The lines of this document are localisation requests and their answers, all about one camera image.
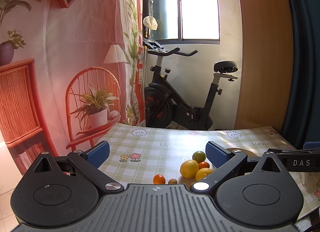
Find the dark teal curtain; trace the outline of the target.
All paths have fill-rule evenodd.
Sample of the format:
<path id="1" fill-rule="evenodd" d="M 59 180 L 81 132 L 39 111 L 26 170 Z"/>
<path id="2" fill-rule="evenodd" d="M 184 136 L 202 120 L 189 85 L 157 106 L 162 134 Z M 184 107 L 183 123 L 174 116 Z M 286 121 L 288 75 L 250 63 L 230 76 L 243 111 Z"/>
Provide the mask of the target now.
<path id="1" fill-rule="evenodd" d="M 319 0 L 289 0 L 293 70 L 281 135 L 295 148 L 319 142 Z"/>

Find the beige plate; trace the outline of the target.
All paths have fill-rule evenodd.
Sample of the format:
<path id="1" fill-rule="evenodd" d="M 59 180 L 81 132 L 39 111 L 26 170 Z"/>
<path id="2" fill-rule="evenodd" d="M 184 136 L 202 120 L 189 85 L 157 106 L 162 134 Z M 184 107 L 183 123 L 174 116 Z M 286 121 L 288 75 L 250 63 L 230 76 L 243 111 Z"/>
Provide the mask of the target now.
<path id="1" fill-rule="evenodd" d="M 231 153 L 232 156 L 236 155 L 237 153 L 239 153 L 240 151 L 242 151 L 243 153 L 245 153 L 248 157 L 257 157 L 257 155 L 249 150 L 246 149 L 240 149 L 240 148 L 227 148 L 226 149 L 228 152 Z"/>

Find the green citrus fruit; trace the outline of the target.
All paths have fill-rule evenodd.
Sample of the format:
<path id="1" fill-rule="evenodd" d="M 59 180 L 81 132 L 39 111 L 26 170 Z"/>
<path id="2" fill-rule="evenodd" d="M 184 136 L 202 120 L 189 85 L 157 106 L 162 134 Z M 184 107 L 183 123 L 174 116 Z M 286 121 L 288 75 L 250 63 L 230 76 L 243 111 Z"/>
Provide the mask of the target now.
<path id="1" fill-rule="evenodd" d="M 204 162 L 206 160 L 206 154 L 203 151 L 196 151 L 192 159 L 195 160 L 197 163 Z"/>

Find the white cloth on bike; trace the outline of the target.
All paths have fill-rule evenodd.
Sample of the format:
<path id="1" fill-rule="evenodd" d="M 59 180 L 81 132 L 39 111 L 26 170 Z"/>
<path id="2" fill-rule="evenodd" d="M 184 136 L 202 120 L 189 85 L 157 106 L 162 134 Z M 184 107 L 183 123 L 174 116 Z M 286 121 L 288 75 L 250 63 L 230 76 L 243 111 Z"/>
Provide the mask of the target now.
<path id="1" fill-rule="evenodd" d="M 146 16 L 143 19 L 143 25 L 150 30 L 157 30 L 158 23 L 153 16 Z"/>

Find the small brown longan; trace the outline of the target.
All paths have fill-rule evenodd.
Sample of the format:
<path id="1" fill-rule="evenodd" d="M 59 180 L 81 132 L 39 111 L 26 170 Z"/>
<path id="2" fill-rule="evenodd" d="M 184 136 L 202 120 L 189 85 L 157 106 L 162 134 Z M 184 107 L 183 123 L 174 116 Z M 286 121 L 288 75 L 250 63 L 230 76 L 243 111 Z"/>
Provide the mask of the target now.
<path id="1" fill-rule="evenodd" d="M 174 178 L 172 178 L 168 181 L 168 184 L 177 184 L 177 183 L 178 183 L 178 181 Z"/>

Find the wooden wardrobe panel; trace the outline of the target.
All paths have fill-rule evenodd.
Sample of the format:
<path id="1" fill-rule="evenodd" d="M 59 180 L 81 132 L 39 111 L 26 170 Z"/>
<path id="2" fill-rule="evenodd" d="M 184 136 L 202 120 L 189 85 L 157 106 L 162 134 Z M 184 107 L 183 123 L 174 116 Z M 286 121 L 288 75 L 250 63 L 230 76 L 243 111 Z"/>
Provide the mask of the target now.
<path id="1" fill-rule="evenodd" d="M 240 0 L 242 73 L 235 128 L 281 131 L 289 102 L 293 31 L 289 0 Z"/>

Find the window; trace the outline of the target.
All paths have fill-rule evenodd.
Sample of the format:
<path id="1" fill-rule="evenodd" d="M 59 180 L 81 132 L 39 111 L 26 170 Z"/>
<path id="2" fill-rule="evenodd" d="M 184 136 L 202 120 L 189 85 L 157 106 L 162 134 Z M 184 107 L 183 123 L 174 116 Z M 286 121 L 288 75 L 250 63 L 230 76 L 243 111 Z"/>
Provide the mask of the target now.
<path id="1" fill-rule="evenodd" d="M 158 23 L 151 38 L 162 44 L 219 44 L 218 0 L 143 0 L 145 16 Z"/>

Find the orange kumquat mandarin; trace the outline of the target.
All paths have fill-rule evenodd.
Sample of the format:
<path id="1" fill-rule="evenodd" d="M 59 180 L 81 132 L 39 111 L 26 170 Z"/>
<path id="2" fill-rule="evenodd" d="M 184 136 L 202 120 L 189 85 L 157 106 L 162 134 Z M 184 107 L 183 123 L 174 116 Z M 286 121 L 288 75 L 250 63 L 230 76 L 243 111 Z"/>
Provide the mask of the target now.
<path id="1" fill-rule="evenodd" d="M 165 184 L 166 180 L 163 175 L 157 174 L 153 177 L 153 184 Z"/>

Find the small orange tangerine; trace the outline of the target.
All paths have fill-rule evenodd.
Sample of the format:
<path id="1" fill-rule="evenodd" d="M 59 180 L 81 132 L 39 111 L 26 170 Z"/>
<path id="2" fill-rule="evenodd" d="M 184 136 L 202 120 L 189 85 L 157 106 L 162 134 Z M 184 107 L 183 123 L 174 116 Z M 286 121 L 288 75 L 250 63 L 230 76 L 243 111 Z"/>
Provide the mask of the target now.
<path id="1" fill-rule="evenodd" d="M 198 166 L 199 166 L 199 170 L 210 169 L 210 164 L 208 162 L 200 162 Z"/>

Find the black exercise bike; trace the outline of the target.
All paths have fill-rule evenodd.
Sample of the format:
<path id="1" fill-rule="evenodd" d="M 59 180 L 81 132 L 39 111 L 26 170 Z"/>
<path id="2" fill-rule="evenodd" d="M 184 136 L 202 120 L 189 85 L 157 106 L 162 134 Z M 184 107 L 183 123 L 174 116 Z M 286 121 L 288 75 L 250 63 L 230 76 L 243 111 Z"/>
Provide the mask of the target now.
<path id="1" fill-rule="evenodd" d="M 193 44 L 165 45 L 144 38 L 148 79 L 144 88 L 147 127 L 179 124 L 188 130 L 226 130 L 235 123 L 239 61 L 220 60 Z"/>

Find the printed pink backdrop cloth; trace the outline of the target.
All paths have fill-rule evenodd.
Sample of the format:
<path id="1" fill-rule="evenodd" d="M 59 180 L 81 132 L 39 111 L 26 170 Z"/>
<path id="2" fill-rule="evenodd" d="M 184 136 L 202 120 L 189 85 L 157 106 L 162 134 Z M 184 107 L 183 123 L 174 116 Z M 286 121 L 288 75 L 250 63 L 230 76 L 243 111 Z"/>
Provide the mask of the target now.
<path id="1" fill-rule="evenodd" d="M 10 131 L 18 138 L 44 138 L 47 155 L 40 155 L 37 162 L 44 162 L 58 172 L 58 176 L 72 182 L 71 192 L 78 196 L 72 208 L 62 207 L 67 215 L 80 210 L 88 203 L 96 208 L 101 198 L 110 193 L 105 186 L 113 180 L 85 160 L 74 176 L 63 174 L 69 166 L 63 158 L 62 166 L 56 164 L 56 155 L 65 151 L 67 123 L 65 95 L 67 83 L 77 71 L 98 66 L 112 71 L 124 67 L 122 63 L 103 64 L 111 45 L 123 44 L 120 10 L 121 0 L 77 0 L 71 8 L 61 9 L 57 0 L 17 0 L 10 9 L 4 26 L 22 32 L 27 40 L 27 50 L 18 54 L 18 61 L 29 61 L 35 83 L 18 90 L 18 81 L 1 81 L 4 90 L 1 100 L 8 102 L 1 121 L 7 121 Z M 31 125 L 31 130 L 23 128 Z"/>

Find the large yellow orange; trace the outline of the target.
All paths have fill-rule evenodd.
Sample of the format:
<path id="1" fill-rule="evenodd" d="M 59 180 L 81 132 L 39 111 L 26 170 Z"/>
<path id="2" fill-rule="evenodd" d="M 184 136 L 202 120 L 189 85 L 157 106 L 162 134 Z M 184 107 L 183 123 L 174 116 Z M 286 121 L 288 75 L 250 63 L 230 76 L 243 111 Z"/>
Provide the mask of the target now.
<path id="1" fill-rule="evenodd" d="M 187 160 L 180 167 L 180 174 L 186 179 L 194 178 L 198 171 L 199 164 L 196 160 Z"/>

